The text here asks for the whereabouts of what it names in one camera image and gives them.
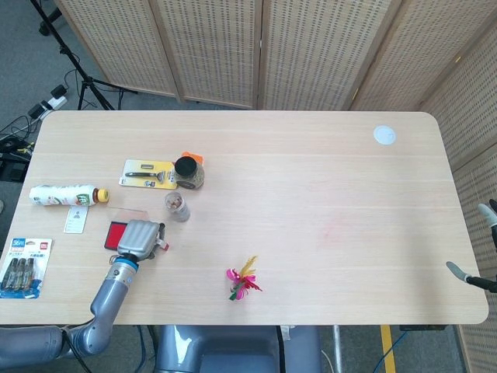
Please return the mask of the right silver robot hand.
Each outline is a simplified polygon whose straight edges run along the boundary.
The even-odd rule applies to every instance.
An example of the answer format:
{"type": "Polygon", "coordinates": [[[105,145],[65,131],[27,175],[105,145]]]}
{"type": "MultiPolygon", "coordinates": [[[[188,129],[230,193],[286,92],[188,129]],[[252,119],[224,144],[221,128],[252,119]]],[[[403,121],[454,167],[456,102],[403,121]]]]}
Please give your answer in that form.
{"type": "MultiPolygon", "coordinates": [[[[496,200],[489,199],[488,203],[489,205],[479,204],[478,210],[485,217],[488,226],[491,230],[494,246],[496,246],[496,225],[497,225],[496,200]]],[[[449,271],[460,281],[475,286],[476,288],[483,289],[484,291],[488,291],[489,293],[492,294],[496,293],[496,281],[490,281],[482,277],[471,276],[470,274],[463,272],[463,270],[459,268],[458,265],[456,265],[451,261],[447,261],[446,265],[449,271]]]]}

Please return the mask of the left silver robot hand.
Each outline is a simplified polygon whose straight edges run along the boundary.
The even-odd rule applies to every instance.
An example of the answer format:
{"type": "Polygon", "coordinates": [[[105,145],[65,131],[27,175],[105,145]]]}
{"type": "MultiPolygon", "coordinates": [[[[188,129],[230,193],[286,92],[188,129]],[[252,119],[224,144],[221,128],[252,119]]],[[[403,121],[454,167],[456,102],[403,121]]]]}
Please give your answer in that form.
{"type": "Polygon", "coordinates": [[[120,256],[130,257],[135,262],[153,260],[156,250],[167,250],[165,224],[153,221],[131,220],[117,246],[120,256]]]}

